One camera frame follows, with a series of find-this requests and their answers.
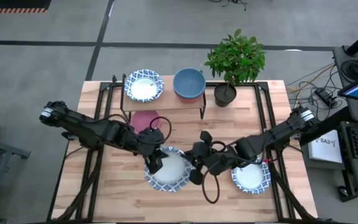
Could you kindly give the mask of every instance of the paper plate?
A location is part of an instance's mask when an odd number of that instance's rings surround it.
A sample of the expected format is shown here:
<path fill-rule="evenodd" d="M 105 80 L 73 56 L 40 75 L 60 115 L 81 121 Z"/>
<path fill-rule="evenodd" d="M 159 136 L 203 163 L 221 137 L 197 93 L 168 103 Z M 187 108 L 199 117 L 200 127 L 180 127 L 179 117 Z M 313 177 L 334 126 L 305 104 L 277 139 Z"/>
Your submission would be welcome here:
<path fill-rule="evenodd" d="M 243 192 L 261 194 L 268 189 L 271 176 L 269 167 L 263 162 L 259 165 L 249 164 L 244 168 L 236 167 L 231 171 L 231 178 Z"/>
<path fill-rule="evenodd" d="M 146 103 L 157 99 L 164 89 L 164 82 L 153 70 L 142 69 L 132 72 L 125 82 L 125 93 L 138 102 Z"/>
<path fill-rule="evenodd" d="M 162 159 L 162 168 L 155 174 L 150 174 L 144 166 L 144 177 L 155 189 L 166 192 L 177 192 L 189 182 L 190 171 L 194 169 L 189 161 L 182 158 L 184 153 L 171 146 L 162 146 L 160 150 L 169 155 Z"/>

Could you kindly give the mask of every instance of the wooden table top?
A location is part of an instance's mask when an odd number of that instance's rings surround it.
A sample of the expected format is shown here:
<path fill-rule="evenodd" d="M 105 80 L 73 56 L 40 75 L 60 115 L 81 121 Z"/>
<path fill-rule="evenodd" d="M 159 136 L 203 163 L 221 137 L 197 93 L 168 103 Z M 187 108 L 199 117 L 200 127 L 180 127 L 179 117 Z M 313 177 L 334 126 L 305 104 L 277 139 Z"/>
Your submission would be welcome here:
<path fill-rule="evenodd" d="M 268 84 L 276 122 L 281 123 L 288 118 L 291 111 L 285 85 L 281 80 L 268 81 Z M 77 109 L 79 113 L 93 117 L 98 90 L 99 82 L 84 83 Z M 263 92 L 261 94 L 267 125 L 270 127 L 265 97 Z M 121 87 L 117 87 L 113 91 L 110 114 L 121 112 L 119 109 L 120 97 Z M 200 120 L 198 110 L 163 110 L 158 111 L 158 113 L 161 116 L 168 117 L 173 126 L 172 135 L 164 145 L 175 146 L 182 151 L 190 150 L 193 143 L 199 141 L 202 130 L 209 131 L 214 140 L 226 143 L 243 136 L 260 134 L 262 131 L 255 91 L 251 87 L 237 87 L 237 98 L 226 108 L 215 105 L 213 88 L 207 88 L 204 120 Z M 168 124 L 166 121 L 161 122 L 160 128 L 163 133 L 167 133 Z M 291 144 L 299 147 L 298 141 L 292 141 Z M 79 148 L 78 142 L 71 142 L 67 153 L 77 148 Z M 289 147 L 284 150 L 283 157 L 292 192 L 307 211 L 317 217 L 301 153 Z M 82 149 L 66 159 L 52 217 L 61 215 L 78 193 L 85 158 L 86 149 Z M 93 221 L 277 221 L 271 187 L 260 195 L 252 195 L 241 192 L 234 185 L 229 170 L 219 175 L 218 179 L 221 197 L 214 205 L 209 204 L 204 199 L 201 186 L 192 183 L 187 184 L 177 193 L 158 192 L 144 180 L 144 162 L 141 156 L 133 156 L 129 152 L 106 146 Z M 206 178 L 206 191 L 210 198 L 215 198 L 216 184 L 210 175 Z M 86 196 L 83 216 L 86 216 L 88 211 L 89 192 Z M 281 190 L 280 198 L 285 217 L 287 217 L 284 194 Z"/>
<path fill-rule="evenodd" d="M 173 109 L 195 109 L 202 108 L 204 101 L 201 99 L 194 103 L 184 103 L 179 100 L 175 90 L 173 90 L 174 75 L 163 75 L 164 91 L 156 99 L 149 103 L 140 103 L 124 96 L 122 109 L 124 111 L 147 111 L 147 110 L 173 110 Z"/>

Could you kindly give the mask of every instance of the blue bowl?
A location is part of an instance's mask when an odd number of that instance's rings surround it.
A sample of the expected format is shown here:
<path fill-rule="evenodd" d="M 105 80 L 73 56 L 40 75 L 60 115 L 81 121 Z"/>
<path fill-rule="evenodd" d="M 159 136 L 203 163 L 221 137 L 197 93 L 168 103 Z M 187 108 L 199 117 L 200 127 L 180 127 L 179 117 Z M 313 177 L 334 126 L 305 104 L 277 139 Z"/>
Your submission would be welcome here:
<path fill-rule="evenodd" d="M 182 69 L 173 78 L 173 89 L 183 99 L 193 100 L 201 96 L 205 86 L 204 75 L 194 68 Z"/>

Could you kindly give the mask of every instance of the concrete floor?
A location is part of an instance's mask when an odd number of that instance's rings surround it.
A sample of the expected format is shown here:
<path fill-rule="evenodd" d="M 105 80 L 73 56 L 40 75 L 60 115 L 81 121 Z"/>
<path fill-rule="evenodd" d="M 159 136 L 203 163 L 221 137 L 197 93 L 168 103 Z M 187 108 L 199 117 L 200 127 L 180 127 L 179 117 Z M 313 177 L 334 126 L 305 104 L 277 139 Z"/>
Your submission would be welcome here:
<path fill-rule="evenodd" d="M 358 1 L 252 0 L 242 5 L 207 0 L 116 0 L 105 42 L 215 44 L 242 28 L 265 45 L 340 46 L 358 38 Z M 96 42 L 108 0 L 53 0 L 45 14 L 0 15 L 0 40 Z M 184 67 L 202 69 L 208 50 L 102 48 L 92 80 L 152 68 L 173 75 Z M 60 131 L 38 121 L 47 101 L 76 108 L 93 47 L 0 45 L 0 141 L 32 151 L 14 158 L 0 186 L 0 217 L 9 223 L 41 222 L 47 217 L 67 144 Z M 258 79 L 290 83 L 332 60 L 331 52 L 268 51 Z M 334 82 L 340 86 L 337 76 Z M 327 76 L 315 81 L 325 85 Z M 304 91 L 301 97 L 307 96 Z M 323 119 L 325 112 L 320 112 Z M 320 218 L 358 223 L 358 198 L 337 199 L 336 170 L 308 168 Z"/>

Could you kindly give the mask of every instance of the wooden shelf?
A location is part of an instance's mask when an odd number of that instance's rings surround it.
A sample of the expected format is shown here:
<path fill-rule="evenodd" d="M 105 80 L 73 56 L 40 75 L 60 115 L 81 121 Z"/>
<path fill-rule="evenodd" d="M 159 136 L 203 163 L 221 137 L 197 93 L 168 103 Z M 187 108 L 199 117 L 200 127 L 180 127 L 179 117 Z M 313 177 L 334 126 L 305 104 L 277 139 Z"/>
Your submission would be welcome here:
<path fill-rule="evenodd" d="M 173 90 L 173 75 L 164 75 L 164 90 L 160 97 L 149 103 L 140 103 L 130 99 L 126 94 L 122 102 L 122 109 L 129 111 L 146 111 L 146 110 L 175 110 L 175 109 L 195 109 L 203 108 L 204 101 L 200 99 L 194 103 L 184 103 L 180 101 L 179 96 Z"/>

